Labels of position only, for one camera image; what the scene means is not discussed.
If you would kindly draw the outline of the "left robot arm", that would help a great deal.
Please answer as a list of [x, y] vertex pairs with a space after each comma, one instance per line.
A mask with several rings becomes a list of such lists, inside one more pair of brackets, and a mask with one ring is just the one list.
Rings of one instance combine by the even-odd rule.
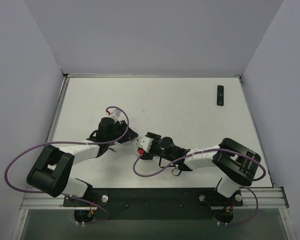
[[124, 120], [103, 117], [98, 128], [84, 141], [84, 144], [70, 144], [56, 147], [46, 145], [29, 171], [26, 182], [52, 196], [74, 196], [82, 206], [91, 203], [92, 186], [78, 178], [70, 177], [73, 165], [102, 156], [115, 143], [123, 144], [138, 138]]

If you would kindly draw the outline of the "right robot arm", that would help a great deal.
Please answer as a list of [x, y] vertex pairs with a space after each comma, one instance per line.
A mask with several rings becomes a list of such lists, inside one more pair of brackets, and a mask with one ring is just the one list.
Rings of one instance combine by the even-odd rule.
[[186, 149], [175, 145], [171, 137], [148, 132], [136, 143], [141, 160], [167, 160], [168, 167], [180, 172], [192, 172], [200, 168], [217, 167], [224, 176], [217, 184], [216, 192], [229, 199], [241, 186], [249, 187], [262, 179], [266, 170], [261, 166], [261, 156], [231, 138], [203, 149]]

